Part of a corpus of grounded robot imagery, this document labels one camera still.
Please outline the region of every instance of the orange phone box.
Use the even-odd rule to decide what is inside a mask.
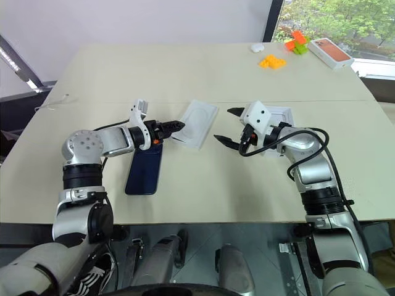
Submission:
[[[307,47],[332,69],[351,66],[354,59],[328,38],[310,41]]]

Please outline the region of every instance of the blue smartphone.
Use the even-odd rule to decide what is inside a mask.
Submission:
[[[162,144],[152,145],[148,150],[137,148],[131,161],[125,193],[128,195],[154,194],[157,189]]]

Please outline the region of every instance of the window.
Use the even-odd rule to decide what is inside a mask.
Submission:
[[[395,0],[285,0],[272,40],[301,30],[359,59],[395,61]]]

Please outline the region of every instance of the orange toy block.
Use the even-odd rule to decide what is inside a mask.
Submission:
[[[287,50],[292,51],[295,48],[294,40],[285,43],[285,47],[287,48]]]
[[[269,54],[264,60],[262,60],[259,65],[263,68],[268,66],[272,69],[278,69],[286,65],[286,61],[283,59],[277,59],[273,54]]]
[[[301,31],[293,31],[293,32],[292,32],[292,36],[293,36],[293,38],[295,38],[295,40],[296,40],[300,45],[303,45],[303,44],[306,44],[306,43],[307,43],[307,40],[306,40],[306,38],[303,36],[303,34],[302,34]]]

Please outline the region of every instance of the yellow toy piece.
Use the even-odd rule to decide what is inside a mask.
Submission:
[[[272,69],[278,69],[286,65],[286,61],[283,59],[277,59],[273,54],[269,54],[259,65],[262,68],[270,67]]]

